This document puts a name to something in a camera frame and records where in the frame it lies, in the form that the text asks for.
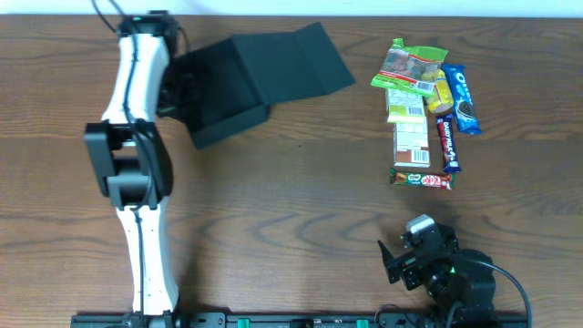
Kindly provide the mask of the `green snack mix bag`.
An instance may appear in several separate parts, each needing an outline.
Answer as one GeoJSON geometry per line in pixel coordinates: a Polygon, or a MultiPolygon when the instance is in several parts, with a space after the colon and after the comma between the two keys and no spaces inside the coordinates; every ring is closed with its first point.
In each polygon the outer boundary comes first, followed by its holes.
{"type": "Polygon", "coordinates": [[[443,48],[407,46],[402,38],[396,38],[371,86],[429,97],[447,54],[448,50],[443,48]]]}

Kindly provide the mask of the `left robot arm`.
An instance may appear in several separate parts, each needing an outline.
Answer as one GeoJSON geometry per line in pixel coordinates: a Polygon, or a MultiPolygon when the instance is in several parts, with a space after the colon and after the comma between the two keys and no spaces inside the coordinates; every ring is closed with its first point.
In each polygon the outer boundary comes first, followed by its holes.
{"type": "Polygon", "coordinates": [[[124,230],[133,277],[131,313],[118,321],[97,320],[111,327],[178,324],[179,287],[166,226],[173,168],[156,111],[180,30],[166,11],[123,15],[114,29],[120,58],[112,97],[84,134],[97,185],[124,230]]]}

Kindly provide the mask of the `black gift box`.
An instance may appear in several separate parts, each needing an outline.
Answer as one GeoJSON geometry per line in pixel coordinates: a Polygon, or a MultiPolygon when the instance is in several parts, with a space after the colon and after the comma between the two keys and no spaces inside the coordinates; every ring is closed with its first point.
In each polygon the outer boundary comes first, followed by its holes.
{"type": "Polygon", "coordinates": [[[273,105],[329,95],[355,82],[320,23],[234,35],[188,54],[200,98],[186,119],[177,120],[196,149],[263,123],[273,105]]]}

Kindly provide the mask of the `blue Oreo cookie pack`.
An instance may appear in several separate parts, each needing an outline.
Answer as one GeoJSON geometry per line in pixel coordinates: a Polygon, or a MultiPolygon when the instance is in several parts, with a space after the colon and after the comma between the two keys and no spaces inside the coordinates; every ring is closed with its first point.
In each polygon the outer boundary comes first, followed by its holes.
{"type": "Polygon", "coordinates": [[[445,77],[454,99],[453,112],[459,132],[469,135],[482,133],[476,116],[474,102],[471,97],[462,65],[442,64],[445,77]]]}

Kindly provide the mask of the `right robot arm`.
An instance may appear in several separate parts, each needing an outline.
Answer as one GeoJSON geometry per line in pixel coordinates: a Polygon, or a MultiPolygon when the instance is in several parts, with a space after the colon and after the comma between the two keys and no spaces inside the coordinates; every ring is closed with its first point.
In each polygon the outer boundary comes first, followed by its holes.
{"type": "Polygon", "coordinates": [[[401,236],[409,252],[395,257],[379,242],[389,283],[403,281],[411,291],[423,286],[436,307],[415,320],[416,327],[488,327],[495,324],[496,281],[492,259],[459,248],[455,230],[418,223],[401,236]]]}

